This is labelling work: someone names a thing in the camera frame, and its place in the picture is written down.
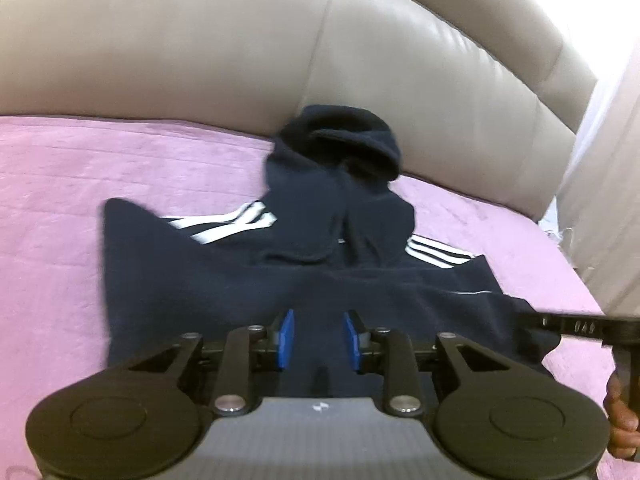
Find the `person's right hand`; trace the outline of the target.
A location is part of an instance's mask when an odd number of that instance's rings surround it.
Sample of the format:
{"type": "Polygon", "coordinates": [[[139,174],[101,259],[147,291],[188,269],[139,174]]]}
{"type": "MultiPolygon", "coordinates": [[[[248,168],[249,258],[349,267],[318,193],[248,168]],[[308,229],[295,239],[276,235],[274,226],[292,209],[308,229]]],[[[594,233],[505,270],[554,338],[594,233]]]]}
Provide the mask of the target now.
{"type": "Polygon", "coordinates": [[[631,460],[639,448],[639,419],[623,400],[623,386],[616,373],[608,378],[603,407],[610,424],[608,452],[620,460],[631,460]]]}

